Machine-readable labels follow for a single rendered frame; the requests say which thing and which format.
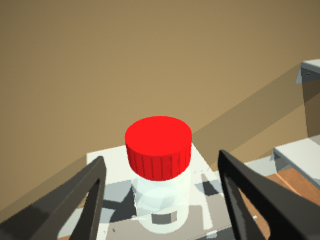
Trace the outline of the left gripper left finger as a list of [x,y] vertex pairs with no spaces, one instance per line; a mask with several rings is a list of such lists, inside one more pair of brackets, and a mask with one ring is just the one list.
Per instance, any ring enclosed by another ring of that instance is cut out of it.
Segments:
[[0,240],[58,240],[62,227],[87,195],[69,240],[96,240],[107,168],[96,157],[64,184],[0,223]]

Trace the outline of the white bottle with red cap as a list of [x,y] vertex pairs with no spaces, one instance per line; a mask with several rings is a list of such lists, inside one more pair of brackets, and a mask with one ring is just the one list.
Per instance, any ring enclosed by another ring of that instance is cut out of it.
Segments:
[[127,129],[125,144],[139,222],[156,234],[178,230],[189,211],[190,127],[168,116],[144,118]]

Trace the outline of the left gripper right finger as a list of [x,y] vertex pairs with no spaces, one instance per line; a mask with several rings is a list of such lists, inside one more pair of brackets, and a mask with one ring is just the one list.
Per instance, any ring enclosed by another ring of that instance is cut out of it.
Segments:
[[320,240],[320,205],[255,172],[225,150],[219,150],[217,166],[235,240],[266,240],[240,190],[266,220],[268,240]]

